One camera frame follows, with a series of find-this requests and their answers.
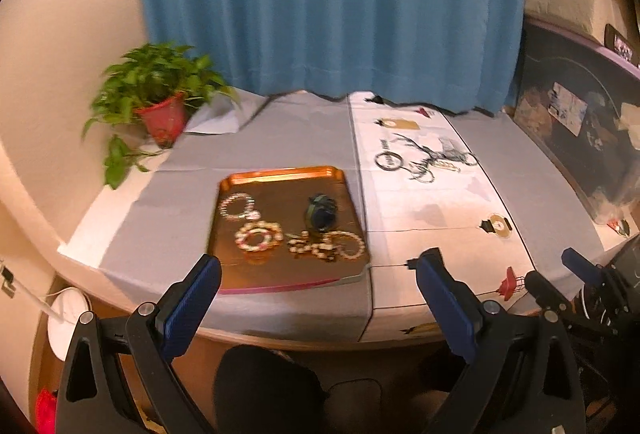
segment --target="white wall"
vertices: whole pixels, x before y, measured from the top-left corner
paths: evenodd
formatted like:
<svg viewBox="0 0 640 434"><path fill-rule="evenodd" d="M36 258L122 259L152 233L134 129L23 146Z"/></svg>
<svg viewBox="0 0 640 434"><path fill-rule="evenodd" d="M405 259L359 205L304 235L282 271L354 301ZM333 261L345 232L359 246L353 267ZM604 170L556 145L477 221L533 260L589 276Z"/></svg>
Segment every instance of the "white wall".
<svg viewBox="0 0 640 434"><path fill-rule="evenodd" d="M59 239L102 187L108 130L80 141L100 73L146 40L142 0L0 0L4 163ZM10 208L19 222L34 209Z"/></svg>
<svg viewBox="0 0 640 434"><path fill-rule="evenodd" d="M6 207L0 203L0 258L21 283L36 295L49 292L55 272L24 236ZM34 344L40 310L24 294L13 299L0 292L0 376L24 415L30 417L36 392L42 346Z"/></svg>

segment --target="orange tray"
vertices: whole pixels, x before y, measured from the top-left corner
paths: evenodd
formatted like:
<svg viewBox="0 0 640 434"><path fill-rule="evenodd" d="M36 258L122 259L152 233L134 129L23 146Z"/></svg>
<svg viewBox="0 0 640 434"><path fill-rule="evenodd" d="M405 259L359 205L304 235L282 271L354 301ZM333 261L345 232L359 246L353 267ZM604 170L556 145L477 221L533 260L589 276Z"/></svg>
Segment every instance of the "orange tray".
<svg viewBox="0 0 640 434"><path fill-rule="evenodd" d="M279 223L284 234L300 235L309 198L327 194L338 207L337 230L353 232L366 242L344 172L331 166L289 168L232 174L220 182L207 253L222 264L220 293L262 293L306 289L356 282L369 264L369 251L356 260L326 262L311 254L294 256L286 235L278 246L264 252L247 253L235 243L236 231L245 221L229 221L220 215L220 203L236 192L255 200L261 220ZM242 212L244 201L231 203L230 214ZM355 248L345 244L347 249Z"/></svg>

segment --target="white lamp base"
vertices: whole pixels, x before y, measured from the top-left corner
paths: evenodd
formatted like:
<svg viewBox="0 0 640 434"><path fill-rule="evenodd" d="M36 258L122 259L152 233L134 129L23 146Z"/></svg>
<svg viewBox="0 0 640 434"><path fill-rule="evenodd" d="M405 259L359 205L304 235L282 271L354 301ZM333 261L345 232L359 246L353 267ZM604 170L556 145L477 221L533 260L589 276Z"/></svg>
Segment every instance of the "white lamp base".
<svg viewBox="0 0 640 434"><path fill-rule="evenodd" d="M79 289L67 288L56 297L51 308L65 319L60 323L55 318L49 317L47 323L51 350L64 362L76 328L76 322L82 313L89 311L89 303Z"/></svg>

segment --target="metal screw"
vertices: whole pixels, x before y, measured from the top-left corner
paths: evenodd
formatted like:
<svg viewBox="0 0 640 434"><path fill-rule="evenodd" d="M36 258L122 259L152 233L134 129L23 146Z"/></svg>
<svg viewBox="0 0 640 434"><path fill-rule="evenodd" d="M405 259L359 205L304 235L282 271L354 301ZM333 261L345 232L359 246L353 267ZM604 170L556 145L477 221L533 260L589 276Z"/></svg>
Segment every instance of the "metal screw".
<svg viewBox="0 0 640 434"><path fill-rule="evenodd" d="M558 322L558 315L555 311L551 311L550 309L545 311L544 317L548 322L551 322L552 324Z"/></svg>
<svg viewBox="0 0 640 434"><path fill-rule="evenodd" d="M151 313L154 312L154 309L156 309L156 305L153 302L145 302L138 308L138 313L143 317L146 317L147 315L151 315Z"/></svg>
<svg viewBox="0 0 640 434"><path fill-rule="evenodd" d="M94 314L91 313L90 311L85 311L84 313L82 313L82 315L80 315L81 324L88 324L93 319L94 319Z"/></svg>
<svg viewBox="0 0 640 434"><path fill-rule="evenodd" d="M497 315L500 313L501 309L500 305L495 300L485 300L482 303L482 307L484 308L484 311L489 313L489 315Z"/></svg>

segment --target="desk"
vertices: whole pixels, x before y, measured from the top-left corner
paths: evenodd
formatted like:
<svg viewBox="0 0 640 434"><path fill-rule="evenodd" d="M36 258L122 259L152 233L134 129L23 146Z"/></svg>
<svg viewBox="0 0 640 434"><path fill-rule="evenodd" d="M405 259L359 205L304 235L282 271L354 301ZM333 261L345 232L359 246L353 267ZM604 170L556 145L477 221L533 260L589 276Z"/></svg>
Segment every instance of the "desk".
<svg viewBox="0 0 640 434"><path fill-rule="evenodd" d="M331 102L293 93L272 101L237 134L184 135L172 151L150 160L152 174L132 172L118 190L105 188L59 252L102 271L132 302L155 301L204 251L222 178L332 165L346 174L367 231L370 268L341 286L219 295L201 332L287 349L359 348L439 338L415 273L404 266L426 248L439 246L451 273L482 300L495 298L524 313L534 308L524 292L508 302L495 292L508 266L518 276L535 266L564 292L575 293L579 285L560 264L562 250L578 245L585 256L604 262L624 242L589 220L558 170L506 115L425 116L419 107L367 102L370 96ZM384 172L372 163L370 153L389 138L390 128L376 124L380 119L416 122L418 140L449 138L469 147L480 166L461 173L434 170L436 180L418 188L404 171ZM531 189L534 197L527 194ZM479 228L492 213L513 223L509 239Z"/></svg>

